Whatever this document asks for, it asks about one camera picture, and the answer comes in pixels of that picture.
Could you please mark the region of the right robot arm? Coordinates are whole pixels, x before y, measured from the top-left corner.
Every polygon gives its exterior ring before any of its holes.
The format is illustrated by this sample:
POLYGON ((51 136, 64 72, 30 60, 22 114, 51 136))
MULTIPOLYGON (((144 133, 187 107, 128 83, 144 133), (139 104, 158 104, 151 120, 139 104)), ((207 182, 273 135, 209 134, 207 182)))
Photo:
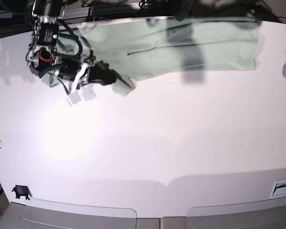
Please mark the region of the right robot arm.
POLYGON ((48 76, 50 86, 55 81, 63 84, 66 94, 74 93, 82 86, 98 83, 110 85, 117 75, 97 62, 93 51, 83 53, 77 35, 63 20, 65 8, 71 0, 29 0, 27 11, 32 26, 32 38, 25 57, 30 71, 40 79, 48 76))

